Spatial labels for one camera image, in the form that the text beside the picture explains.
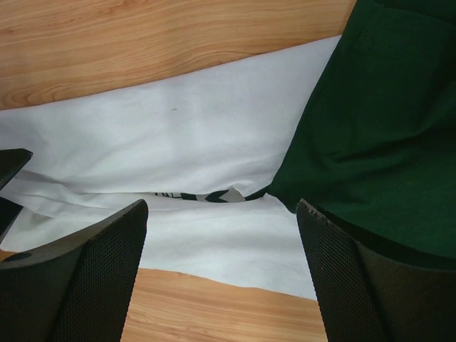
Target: white fabric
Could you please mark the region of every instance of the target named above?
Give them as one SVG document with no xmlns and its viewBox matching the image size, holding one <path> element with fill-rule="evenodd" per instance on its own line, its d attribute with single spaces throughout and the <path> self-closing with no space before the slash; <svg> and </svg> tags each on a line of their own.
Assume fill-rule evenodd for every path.
<svg viewBox="0 0 456 342">
<path fill-rule="evenodd" d="M 26 208 L 1 248 L 36 247 L 146 198 L 142 266 L 310 296 L 309 273 L 296 265 L 305 262 L 296 220 L 275 199 L 207 204 L 150 193 L 250 195 L 267 186 L 337 41 L 1 111 L 0 150 L 34 153 L 1 191 Z"/>
</svg>

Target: white cloth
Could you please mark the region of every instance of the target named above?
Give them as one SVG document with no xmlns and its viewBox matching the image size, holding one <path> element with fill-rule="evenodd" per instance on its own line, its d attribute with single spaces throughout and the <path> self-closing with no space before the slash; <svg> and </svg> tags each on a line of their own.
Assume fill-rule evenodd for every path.
<svg viewBox="0 0 456 342">
<path fill-rule="evenodd" d="M 337 41 L 1 111 L 0 150 L 34 153 L 0 193 L 26 208 L 1 248 L 36 247 L 146 198 L 143 266 L 308 296 L 309 273 L 296 265 L 305 263 L 302 247 L 291 242 L 299 241 L 296 220 L 276 200 L 207 204 L 150 193 L 235 188 L 245 196 L 267 186 Z M 288 245 L 294 256 L 283 252 Z"/>
</svg>

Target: wooden surface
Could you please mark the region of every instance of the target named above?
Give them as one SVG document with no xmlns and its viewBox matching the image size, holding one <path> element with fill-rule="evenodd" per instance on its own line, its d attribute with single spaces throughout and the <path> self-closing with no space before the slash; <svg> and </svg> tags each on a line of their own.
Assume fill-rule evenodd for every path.
<svg viewBox="0 0 456 342">
<path fill-rule="evenodd" d="M 122 342 L 323 342 L 316 301 L 140 269 Z"/>
<path fill-rule="evenodd" d="M 342 32 L 355 0 L 0 0 L 0 109 L 156 81 Z"/>
</svg>

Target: clothing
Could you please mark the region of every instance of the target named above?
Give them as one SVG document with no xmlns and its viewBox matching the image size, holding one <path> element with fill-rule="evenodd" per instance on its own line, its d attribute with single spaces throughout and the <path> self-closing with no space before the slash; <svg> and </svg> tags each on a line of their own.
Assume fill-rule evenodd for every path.
<svg viewBox="0 0 456 342">
<path fill-rule="evenodd" d="M 456 257 L 456 1 L 383 3 L 358 0 L 267 191 Z"/>
</svg>

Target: dark green fabric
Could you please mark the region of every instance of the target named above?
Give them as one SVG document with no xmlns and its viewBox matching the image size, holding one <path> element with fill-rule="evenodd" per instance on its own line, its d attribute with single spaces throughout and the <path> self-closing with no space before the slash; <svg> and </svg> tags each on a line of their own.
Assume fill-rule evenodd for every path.
<svg viewBox="0 0 456 342">
<path fill-rule="evenodd" d="M 358 0 L 268 193 L 456 257 L 456 1 L 381 1 Z"/>
</svg>

